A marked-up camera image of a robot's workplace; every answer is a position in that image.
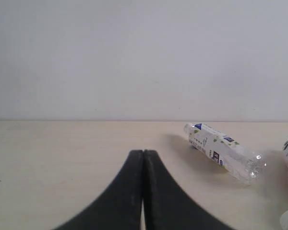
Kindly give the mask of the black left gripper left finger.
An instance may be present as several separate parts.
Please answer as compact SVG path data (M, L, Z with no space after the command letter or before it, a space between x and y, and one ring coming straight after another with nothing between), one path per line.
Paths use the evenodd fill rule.
M56 229L139 230L143 165L143 151L130 151L122 168L103 193L83 211Z

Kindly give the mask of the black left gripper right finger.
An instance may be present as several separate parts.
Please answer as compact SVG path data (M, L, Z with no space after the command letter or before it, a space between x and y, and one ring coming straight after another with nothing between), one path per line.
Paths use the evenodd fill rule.
M158 152L144 151L144 218L147 230L230 230L176 183Z

